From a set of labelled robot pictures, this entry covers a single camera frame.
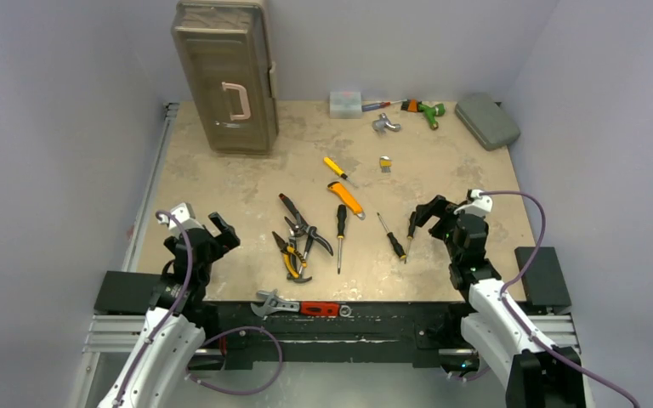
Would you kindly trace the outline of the black block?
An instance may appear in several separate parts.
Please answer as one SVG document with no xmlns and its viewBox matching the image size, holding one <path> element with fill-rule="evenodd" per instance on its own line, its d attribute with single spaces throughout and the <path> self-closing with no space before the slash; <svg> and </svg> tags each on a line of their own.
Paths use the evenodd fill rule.
<svg viewBox="0 0 653 408">
<path fill-rule="evenodd" d="M 520 307 L 528 314 L 563 315 L 570 311 L 570 293 L 553 246 L 539 248 L 521 282 L 526 300 L 520 302 Z"/>
<path fill-rule="evenodd" d="M 107 271 L 94 303 L 94 312 L 97 315 L 144 315 L 159 281 L 159 275 Z"/>
</svg>

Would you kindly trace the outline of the black right side block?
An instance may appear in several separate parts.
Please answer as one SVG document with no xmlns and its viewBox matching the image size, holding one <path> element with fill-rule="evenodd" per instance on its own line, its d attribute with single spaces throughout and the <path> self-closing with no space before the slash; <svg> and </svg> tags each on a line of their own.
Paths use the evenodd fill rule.
<svg viewBox="0 0 653 408">
<path fill-rule="evenodd" d="M 570 311 L 570 293 L 553 246 L 539 248 L 521 282 L 526 300 L 520 302 L 520 307 L 528 314 L 563 315 Z"/>
</svg>

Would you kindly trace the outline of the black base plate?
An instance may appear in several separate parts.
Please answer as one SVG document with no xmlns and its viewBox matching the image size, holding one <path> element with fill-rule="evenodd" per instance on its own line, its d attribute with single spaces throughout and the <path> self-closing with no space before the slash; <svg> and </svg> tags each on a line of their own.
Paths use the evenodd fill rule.
<svg viewBox="0 0 653 408">
<path fill-rule="evenodd" d="M 479 357 L 462 339 L 463 303 L 354 302 L 350 317 L 316 317 L 280 312 L 255 315 L 248 302 L 213 302 L 213 336 L 237 332 L 212 346 L 228 370 L 255 362 L 409 364 L 464 375 L 477 371 Z"/>
</svg>

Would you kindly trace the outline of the yellow black pliers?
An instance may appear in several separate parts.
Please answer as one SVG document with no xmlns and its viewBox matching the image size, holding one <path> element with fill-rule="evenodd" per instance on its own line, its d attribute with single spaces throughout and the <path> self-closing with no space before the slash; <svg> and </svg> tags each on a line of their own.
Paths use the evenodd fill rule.
<svg viewBox="0 0 653 408">
<path fill-rule="evenodd" d="M 299 268 L 305 269 L 307 262 L 302 253 L 300 253 L 294 246 L 287 244 L 275 231 L 272 232 L 276 245 L 282 254 L 284 264 L 287 268 L 288 279 L 296 283 L 305 283 L 308 279 L 304 278 L 299 272 Z"/>
</svg>

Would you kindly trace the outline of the black left side block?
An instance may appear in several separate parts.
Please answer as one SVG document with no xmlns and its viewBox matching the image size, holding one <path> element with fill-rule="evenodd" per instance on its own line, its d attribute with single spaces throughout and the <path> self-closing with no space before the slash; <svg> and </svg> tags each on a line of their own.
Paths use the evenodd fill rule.
<svg viewBox="0 0 653 408">
<path fill-rule="evenodd" d="M 97 315 L 144 315 L 159 281 L 159 275 L 107 271 L 94 303 L 94 312 Z"/>
</svg>

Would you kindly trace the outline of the beige translucent plastic toolbox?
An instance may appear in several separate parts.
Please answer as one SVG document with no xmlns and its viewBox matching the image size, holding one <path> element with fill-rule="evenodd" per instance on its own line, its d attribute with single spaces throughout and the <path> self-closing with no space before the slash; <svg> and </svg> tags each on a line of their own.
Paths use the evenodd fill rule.
<svg viewBox="0 0 653 408">
<path fill-rule="evenodd" d="M 210 147 L 266 155 L 279 133 L 265 1 L 180 1 L 171 28 Z"/>
</svg>

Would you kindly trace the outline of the black long screwdriver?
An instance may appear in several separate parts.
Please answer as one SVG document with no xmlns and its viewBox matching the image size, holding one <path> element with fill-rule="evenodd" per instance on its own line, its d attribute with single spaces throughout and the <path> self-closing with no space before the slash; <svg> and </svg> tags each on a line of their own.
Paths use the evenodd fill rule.
<svg viewBox="0 0 653 408">
<path fill-rule="evenodd" d="M 345 238 L 345 226 L 347 218 L 347 207 L 340 204 L 337 210 L 337 238 L 338 238 L 338 266 L 337 273 L 341 274 L 342 261 L 343 261 L 343 243 Z"/>
</svg>

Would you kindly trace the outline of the yellow handled screwdriver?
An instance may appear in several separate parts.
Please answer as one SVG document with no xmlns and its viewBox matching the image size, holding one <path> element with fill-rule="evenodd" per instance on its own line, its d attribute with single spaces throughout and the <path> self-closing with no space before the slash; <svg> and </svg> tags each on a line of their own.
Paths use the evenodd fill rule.
<svg viewBox="0 0 653 408">
<path fill-rule="evenodd" d="M 352 181 L 349 175 L 330 157 L 325 156 L 323 162 L 341 179 L 347 181 L 349 184 L 357 188 L 357 185 Z"/>
</svg>

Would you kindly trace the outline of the silver metal socket fitting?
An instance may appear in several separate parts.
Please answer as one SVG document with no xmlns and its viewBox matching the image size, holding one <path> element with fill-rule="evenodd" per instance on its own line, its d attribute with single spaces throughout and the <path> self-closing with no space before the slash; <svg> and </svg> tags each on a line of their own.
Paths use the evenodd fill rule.
<svg viewBox="0 0 653 408">
<path fill-rule="evenodd" d="M 399 132 L 402 126 L 399 123 L 392 123 L 385 113 L 380 113 L 378 119 L 372 122 L 372 128 L 379 134 L 386 134 L 387 131 Z"/>
</svg>

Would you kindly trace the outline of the red blue small screwdriver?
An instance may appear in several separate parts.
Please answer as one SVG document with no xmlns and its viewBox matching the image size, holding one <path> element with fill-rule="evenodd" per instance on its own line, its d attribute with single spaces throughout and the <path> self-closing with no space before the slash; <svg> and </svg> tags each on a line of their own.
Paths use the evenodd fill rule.
<svg viewBox="0 0 653 408">
<path fill-rule="evenodd" d="M 369 104 L 364 104 L 361 106 L 361 111 L 362 112 L 367 112 L 367 111 L 376 111 L 391 105 L 400 105 L 403 102 L 405 102 L 404 99 L 402 100 L 397 100 L 397 101 L 381 101 L 381 102 L 373 102 Z"/>
</svg>

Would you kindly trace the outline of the small black hammer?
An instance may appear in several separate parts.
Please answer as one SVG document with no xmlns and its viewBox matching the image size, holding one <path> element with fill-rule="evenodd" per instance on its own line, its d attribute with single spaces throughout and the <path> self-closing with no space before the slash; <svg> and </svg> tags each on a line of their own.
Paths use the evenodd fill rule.
<svg viewBox="0 0 653 408">
<path fill-rule="evenodd" d="M 294 236 L 290 236 L 287 245 L 291 249 L 291 251 L 285 255 L 287 279 L 298 284 L 310 282 L 312 277 L 304 276 L 307 263 L 305 262 L 305 257 L 297 250 L 297 239 Z"/>
</svg>

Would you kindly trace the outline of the grey plastic case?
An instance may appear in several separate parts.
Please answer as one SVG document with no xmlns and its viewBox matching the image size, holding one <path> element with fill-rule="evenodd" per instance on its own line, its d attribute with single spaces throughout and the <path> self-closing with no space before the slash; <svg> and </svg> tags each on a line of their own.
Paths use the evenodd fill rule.
<svg viewBox="0 0 653 408">
<path fill-rule="evenodd" d="M 488 93 L 472 93 L 460 99 L 455 115 L 487 151 L 511 145 L 521 135 L 514 119 Z"/>
</svg>

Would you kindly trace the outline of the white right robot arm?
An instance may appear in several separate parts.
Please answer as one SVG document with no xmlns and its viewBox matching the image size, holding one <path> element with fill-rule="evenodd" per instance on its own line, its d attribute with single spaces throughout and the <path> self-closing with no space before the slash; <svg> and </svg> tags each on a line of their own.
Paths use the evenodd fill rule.
<svg viewBox="0 0 653 408">
<path fill-rule="evenodd" d="M 472 307 L 471 314 L 446 319 L 443 333 L 456 346 L 471 344 L 497 376 L 508 407 L 584 407 L 587 404 L 581 360 L 572 347 L 560 347 L 528 318 L 505 288 L 486 256 L 492 200 L 472 190 L 460 204 L 437 195 L 418 205 L 410 226 L 430 229 L 445 243 L 450 279 Z"/>
</svg>

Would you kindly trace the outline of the black thin screwdriver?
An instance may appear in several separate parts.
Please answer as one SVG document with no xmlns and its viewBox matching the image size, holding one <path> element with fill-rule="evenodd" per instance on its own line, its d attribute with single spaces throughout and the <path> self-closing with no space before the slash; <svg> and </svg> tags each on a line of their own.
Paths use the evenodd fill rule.
<svg viewBox="0 0 653 408">
<path fill-rule="evenodd" d="M 412 245 L 412 240 L 414 238 L 415 230 L 416 230 L 416 218 L 417 218 L 417 212 L 414 211 L 411 213 L 409 217 L 409 223 L 408 223 L 408 228 L 407 228 L 407 235 L 406 235 L 406 250 L 405 250 L 405 257 L 404 257 L 404 263 L 407 262 L 408 255 L 411 249 Z"/>
</svg>

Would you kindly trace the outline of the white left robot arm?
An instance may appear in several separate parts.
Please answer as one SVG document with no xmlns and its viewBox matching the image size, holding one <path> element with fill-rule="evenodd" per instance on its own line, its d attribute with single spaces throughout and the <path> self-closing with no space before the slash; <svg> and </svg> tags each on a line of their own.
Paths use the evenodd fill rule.
<svg viewBox="0 0 653 408">
<path fill-rule="evenodd" d="M 151 290 L 139 337 L 101 407 L 161 407 L 185 379 L 196 350 L 219 339 L 214 309 L 204 297 L 213 263 L 241 244 L 234 227 L 212 212 L 208 218 L 218 231 L 212 234 L 188 203 L 156 217 L 170 231 L 163 245 L 173 259 Z"/>
</svg>

